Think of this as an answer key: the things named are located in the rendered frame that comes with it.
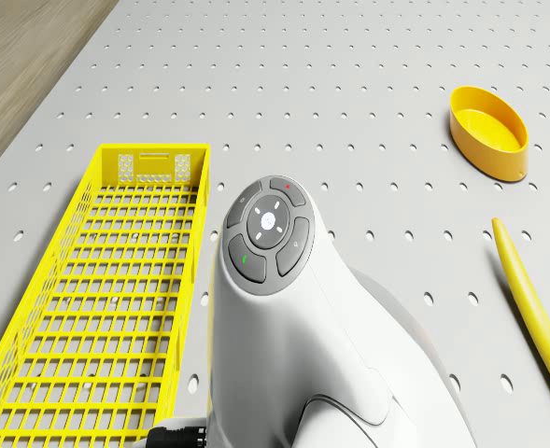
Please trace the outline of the yellow basket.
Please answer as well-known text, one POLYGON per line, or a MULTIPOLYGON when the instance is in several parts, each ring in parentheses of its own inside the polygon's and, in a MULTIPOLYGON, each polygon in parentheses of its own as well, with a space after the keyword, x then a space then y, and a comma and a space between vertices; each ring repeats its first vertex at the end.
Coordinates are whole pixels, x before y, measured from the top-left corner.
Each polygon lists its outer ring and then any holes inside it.
POLYGON ((97 148, 0 341, 0 448, 133 448, 175 407, 206 144, 97 148))

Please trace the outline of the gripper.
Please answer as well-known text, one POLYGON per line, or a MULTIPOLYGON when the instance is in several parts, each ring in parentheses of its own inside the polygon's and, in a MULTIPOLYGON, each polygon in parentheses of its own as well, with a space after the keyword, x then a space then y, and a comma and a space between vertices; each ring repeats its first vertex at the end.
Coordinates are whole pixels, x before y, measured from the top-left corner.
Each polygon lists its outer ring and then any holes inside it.
POLYGON ((137 442, 137 448, 206 448, 205 417, 163 420, 137 442))

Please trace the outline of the yellow bowl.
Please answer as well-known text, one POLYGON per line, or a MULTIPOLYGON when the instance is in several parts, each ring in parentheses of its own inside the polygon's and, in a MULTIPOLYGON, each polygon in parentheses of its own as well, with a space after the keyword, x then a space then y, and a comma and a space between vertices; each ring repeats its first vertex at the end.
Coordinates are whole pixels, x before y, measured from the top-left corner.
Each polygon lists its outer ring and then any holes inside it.
POLYGON ((455 88, 449 98, 449 128, 462 155, 478 170, 505 182, 529 171, 529 132, 499 96, 474 87, 455 88))

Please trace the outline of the banana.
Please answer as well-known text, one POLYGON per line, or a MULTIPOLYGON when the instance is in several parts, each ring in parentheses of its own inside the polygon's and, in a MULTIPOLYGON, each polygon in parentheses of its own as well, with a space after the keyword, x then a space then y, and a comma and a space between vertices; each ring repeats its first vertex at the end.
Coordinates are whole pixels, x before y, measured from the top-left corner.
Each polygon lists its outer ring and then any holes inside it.
POLYGON ((550 318, 529 279, 509 232, 498 217, 491 219, 501 267, 529 335, 550 374, 550 318))

